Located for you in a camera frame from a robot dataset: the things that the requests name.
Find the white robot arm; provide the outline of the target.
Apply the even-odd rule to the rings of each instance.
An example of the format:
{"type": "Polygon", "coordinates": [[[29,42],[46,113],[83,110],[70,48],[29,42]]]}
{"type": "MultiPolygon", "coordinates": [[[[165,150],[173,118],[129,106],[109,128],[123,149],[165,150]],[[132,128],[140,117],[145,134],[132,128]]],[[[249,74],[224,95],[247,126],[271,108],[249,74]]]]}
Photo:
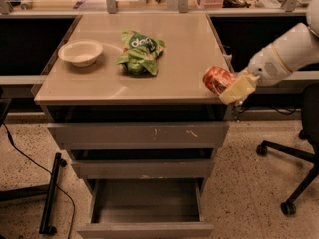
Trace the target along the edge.
{"type": "Polygon", "coordinates": [[[307,24],[298,23],[258,51],[248,66],[219,94],[219,98],[227,105],[237,103],[258,86],[273,86],[293,72],[318,63],[319,0],[310,1],[306,21],[307,24]]]}

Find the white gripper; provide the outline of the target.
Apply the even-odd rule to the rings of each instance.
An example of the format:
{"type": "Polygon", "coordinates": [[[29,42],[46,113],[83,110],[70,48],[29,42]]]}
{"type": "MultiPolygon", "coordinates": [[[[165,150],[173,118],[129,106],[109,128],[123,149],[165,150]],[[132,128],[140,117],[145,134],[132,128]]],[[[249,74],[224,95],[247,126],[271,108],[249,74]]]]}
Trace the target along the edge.
{"type": "Polygon", "coordinates": [[[292,74],[273,45],[257,52],[250,59],[247,71],[250,74],[239,75],[219,95],[225,104],[233,104],[246,98],[256,90],[257,83],[259,86],[276,85],[292,74]]]}

